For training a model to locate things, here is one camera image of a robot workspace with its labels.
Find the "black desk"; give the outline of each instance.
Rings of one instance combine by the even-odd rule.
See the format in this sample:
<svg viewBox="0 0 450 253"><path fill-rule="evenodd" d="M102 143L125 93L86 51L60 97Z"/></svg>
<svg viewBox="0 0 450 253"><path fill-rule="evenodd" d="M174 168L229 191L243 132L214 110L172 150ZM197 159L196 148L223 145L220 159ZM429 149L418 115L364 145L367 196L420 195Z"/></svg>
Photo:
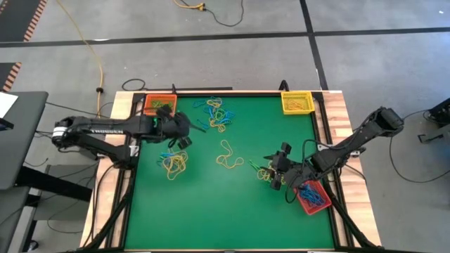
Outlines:
<svg viewBox="0 0 450 253"><path fill-rule="evenodd" d="M4 119L14 129L0 131L0 253L7 252L24 205L36 206L30 188L90 201L92 190L23 166L44 111L47 92L11 92L18 96Z"/></svg>
<svg viewBox="0 0 450 253"><path fill-rule="evenodd" d="M27 186L89 201L91 189L23 166L48 94L43 91L10 94L18 99L4 117L14 124L14 129L0 131L0 190Z"/></svg>

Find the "table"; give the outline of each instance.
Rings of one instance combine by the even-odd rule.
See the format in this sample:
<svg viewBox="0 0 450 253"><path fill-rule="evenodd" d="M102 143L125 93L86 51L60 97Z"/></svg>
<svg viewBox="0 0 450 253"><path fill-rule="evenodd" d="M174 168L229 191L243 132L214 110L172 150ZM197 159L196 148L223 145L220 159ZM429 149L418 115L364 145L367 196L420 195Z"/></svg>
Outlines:
<svg viewBox="0 0 450 253"><path fill-rule="evenodd" d="M0 190L27 186L89 201L91 189L57 179L23 165L49 94L44 91L11 92L18 96L4 119L14 129L0 132Z"/></svg>
<svg viewBox="0 0 450 253"><path fill-rule="evenodd" d="M187 149L187 169L174 181L168 181L165 170L156 165L167 143L143 143L136 178L131 179L135 180L132 204L119 217L103 246L250 250L330 249L351 243L346 241L342 220L334 210L307 216L298 202L288 205L284 192L274 191L257 180L255 171L247 164L252 160L265 165L267 161L262 157L279 150L284 141L292 145L290 157L300 160L304 139L338 143L352 134L342 92L313 92L316 112L305 116L284 116L279 93L178 91L177 110L185 112L194 123L197 119L207 120L207 116L202 109L192 107L193 101L209 96L222 97L224 107L234 111L236 119L222 134L217 129L209 129L206 135L192 130L193 145ZM111 116L127 118L139 110L142 97L142 93L117 92ZM322 122L325 114L327 121ZM219 144L222 139L228 140L233 148L235 155L231 161L243 157L244 165L226 169L216 164L216 156L226 154ZM107 136L106 140L115 145L129 141L123 136ZM314 150L310 146L307 152ZM110 165L109 159L103 160L97 177ZM351 159L349 165L362 171L358 159ZM124 193L129 175L129 172L112 170L105 176L99 188L95 233L103 227L114 202ZM364 180L345 169L340 180L341 186L332 185L334 191L339 193L342 189L349 215L368 239L379 245ZM81 245L89 234L91 222L90 208Z"/></svg>
<svg viewBox="0 0 450 253"><path fill-rule="evenodd" d="M48 94L43 91L9 94L18 98L4 117L14 128L0 131L0 252L5 252L11 243L21 208L36 207L39 201L39 196L28 194L30 188L85 201L91 197L89 188L23 166Z"/></svg>

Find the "orange striped tape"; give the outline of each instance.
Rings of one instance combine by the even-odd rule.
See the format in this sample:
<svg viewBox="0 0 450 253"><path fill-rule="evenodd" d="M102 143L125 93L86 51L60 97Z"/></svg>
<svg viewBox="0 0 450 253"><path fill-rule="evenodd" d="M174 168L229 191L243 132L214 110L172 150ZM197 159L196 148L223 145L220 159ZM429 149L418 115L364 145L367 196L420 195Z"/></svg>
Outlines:
<svg viewBox="0 0 450 253"><path fill-rule="evenodd" d="M5 0L0 6L0 14L5 10L6 4L8 4L8 0Z"/></svg>
<svg viewBox="0 0 450 253"><path fill-rule="evenodd" d="M37 6L36 11L34 12L33 18L31 19L30 24L28 25L27 31L23 36L23 41L30 41L31 37L33 36L34 29L36 29L37 23L39 22L39 19L41 18L42 13L44 12L45 5L47 5L47 0L41 0L39 2L39 5Z"/></svg>
<svg viewBox="0 0 450 253"><path fill-rule="evenodd" d="M22 63L14 63L13 67L9 71L8 77L6 78L5 84L3 85L2 91L8 92L13 88L13 83L15 78L19 74L20 67Z"/></svg>

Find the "red tray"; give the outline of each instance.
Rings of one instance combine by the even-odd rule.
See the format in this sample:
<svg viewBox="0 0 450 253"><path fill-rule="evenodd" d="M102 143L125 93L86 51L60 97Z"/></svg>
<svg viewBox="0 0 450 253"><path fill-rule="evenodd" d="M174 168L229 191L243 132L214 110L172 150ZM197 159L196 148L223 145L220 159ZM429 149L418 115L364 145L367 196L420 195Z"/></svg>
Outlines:
<svg viewBox="0 0 450 253"><path fill-rule="evenodd" d="M302 205L304 211L308 214L308 215L313 215L329 206L331 206L331 200L330 197L328 196L328 194L326 194L325 189L323 189L323 186L321 184L321 182L319 181L307 181L305 184L308 184L311 186L311 188L316 189L317 192L320 194L320 196L323 198L323 200L325 200L325 204L317 207L314 205L310 205L309 202L307 200L303 200L300 197L300 194L297 192L297 189L294 189L294 193L297 196L298 201L300 202L300 204Z"/></svg>

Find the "white paper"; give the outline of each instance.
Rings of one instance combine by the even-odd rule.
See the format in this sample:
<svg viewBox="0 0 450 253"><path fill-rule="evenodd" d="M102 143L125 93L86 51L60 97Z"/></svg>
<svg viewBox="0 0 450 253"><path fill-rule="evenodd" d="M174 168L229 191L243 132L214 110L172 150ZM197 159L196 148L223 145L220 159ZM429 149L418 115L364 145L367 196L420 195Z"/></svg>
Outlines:
<svg viewBox="0 0 450 253"><path fill-rule="evenodd" d="M17 96L0 92L0 118L5 117L16 100Z"/></svg>

